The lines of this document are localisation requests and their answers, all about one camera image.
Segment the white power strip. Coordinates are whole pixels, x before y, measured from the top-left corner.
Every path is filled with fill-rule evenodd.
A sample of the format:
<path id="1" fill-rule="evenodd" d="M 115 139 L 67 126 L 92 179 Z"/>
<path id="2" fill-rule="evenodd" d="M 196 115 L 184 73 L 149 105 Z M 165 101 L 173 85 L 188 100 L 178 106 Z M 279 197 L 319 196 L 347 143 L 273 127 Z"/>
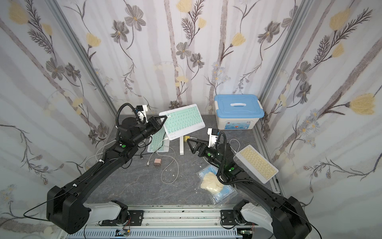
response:
<path id="1" fill-rule="evenodd" d="M 180 155 L 184 155 L 184 137 L 181 136 L 179 140 L 180 140 L 180 145 L 179 145 Z"/>

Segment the green keyboard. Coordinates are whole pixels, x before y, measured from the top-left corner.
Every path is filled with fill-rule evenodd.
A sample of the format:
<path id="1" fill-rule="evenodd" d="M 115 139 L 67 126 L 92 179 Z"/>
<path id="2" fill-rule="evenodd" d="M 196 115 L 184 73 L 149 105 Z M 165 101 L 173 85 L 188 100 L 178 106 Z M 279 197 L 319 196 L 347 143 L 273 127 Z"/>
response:
<path id="1" fill-rule="evenodd" d="M 188 135 L 206 126 L 197 104 L 160 112 L 159 116 L 167 117 L 164 128 L 169 140 Z"/>
<path id="2" fill-rule="evenodd" d="M 167 137 L 166 131 L 161 128 L 157 133 L 152 135 L 152 141 L 148 146 L 147 152 L 168 152 L 169 151 L 170 140 Z"/>

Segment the pink USB charger end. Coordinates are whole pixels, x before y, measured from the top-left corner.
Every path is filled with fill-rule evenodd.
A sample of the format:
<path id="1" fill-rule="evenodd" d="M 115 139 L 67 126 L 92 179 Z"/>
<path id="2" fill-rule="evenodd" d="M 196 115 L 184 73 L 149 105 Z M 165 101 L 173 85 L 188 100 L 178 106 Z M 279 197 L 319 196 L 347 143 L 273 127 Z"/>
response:
<path id="1" fill-rule="evenodd" d="M 162 159 L 161 158 L 155 158 L 154 159 L 154 166 L 161 166 L 162 165 Z"/>

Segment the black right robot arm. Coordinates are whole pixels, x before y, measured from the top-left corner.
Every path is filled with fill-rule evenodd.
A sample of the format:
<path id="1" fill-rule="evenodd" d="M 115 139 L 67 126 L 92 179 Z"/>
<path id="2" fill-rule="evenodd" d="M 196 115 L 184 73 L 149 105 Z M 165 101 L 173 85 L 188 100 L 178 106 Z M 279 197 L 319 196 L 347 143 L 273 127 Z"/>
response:
<path id="1" fill-rule="evenodd" d="M 269 190 L 234 161 L 234 153 L 224 132 L 219 133 L 213 147 L 201 139 L 190 138 L 187 144 L 193 154 L 197 153 L 217 167 L 216 177 L 221 184 L 232 185 L 258 203 L 255 206 L 247 200 L 239 202 L 233 208 L 236 223 L 256 224 L 277 239 L 305 239 L 316 229 L 296 198 L 286 198 Z"/>

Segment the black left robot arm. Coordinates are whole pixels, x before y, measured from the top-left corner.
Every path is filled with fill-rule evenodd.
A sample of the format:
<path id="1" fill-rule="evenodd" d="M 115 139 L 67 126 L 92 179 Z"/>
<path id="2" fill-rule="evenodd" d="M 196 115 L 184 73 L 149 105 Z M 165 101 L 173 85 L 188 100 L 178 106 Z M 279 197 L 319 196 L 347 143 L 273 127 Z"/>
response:
<path id="1" fill-rule="evenodd" d="M 123 104 L 115 118 L 115 143 L 84 174 L 61 188 L 54 186 L 48 191 L 48 221 L 68 234 L 74 234 L 90 223 L 110 221 L 118 226 L 128 223 L 130 215 L 125 204 L 117 200 L 86 204 L 86 200 L 113 172 L 129 162 L 138 151 L 138 145 L 156 134 L 167 120 L 167 116 L 140 118 L 138 112 L 130 103 Z"/>

